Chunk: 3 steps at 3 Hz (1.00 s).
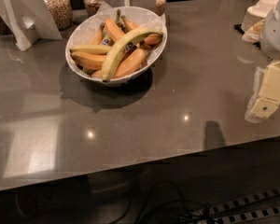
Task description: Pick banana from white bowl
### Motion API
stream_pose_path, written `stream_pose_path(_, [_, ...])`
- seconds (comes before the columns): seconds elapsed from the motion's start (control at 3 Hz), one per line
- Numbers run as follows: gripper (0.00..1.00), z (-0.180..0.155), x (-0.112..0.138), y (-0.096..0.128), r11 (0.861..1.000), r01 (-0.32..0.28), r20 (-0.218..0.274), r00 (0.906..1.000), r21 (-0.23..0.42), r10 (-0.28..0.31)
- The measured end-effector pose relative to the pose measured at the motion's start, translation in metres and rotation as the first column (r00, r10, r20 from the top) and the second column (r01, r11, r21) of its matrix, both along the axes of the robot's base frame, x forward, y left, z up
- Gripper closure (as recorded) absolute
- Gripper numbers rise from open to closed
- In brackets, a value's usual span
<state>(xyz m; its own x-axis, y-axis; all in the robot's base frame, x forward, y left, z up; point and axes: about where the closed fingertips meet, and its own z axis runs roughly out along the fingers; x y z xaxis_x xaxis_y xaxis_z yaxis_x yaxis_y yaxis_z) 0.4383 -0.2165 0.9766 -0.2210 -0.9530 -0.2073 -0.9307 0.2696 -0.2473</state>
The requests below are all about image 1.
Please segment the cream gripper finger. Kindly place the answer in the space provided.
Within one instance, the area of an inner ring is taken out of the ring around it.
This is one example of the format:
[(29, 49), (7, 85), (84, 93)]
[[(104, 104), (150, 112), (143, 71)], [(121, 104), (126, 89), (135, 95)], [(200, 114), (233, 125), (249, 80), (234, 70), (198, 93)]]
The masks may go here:
[(264, 70), (259, 95), (252, 113), (268, 119), (280, 106), (280, 60), (273, 60)]
[(257, 117), (252, 113), (252, 107), (257, 101), (259, 90), (263, 78), (264, 70), (260, 67), (258, 67), (254, 74), (254, 83), (253, 83), (253, 94), (247, 104), (246, 112), (245, 112), (245, 120), (249, 121), (251, 123), (260, 123), (262, 122), (262, 119)]

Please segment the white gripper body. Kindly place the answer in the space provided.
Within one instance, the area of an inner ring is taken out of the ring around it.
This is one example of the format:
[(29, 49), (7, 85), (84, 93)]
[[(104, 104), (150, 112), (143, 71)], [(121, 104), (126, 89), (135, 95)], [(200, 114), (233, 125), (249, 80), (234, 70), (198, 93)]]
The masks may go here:
[(265, 18), (260, 49), (272, 59), (280, 59), (280, 0)]

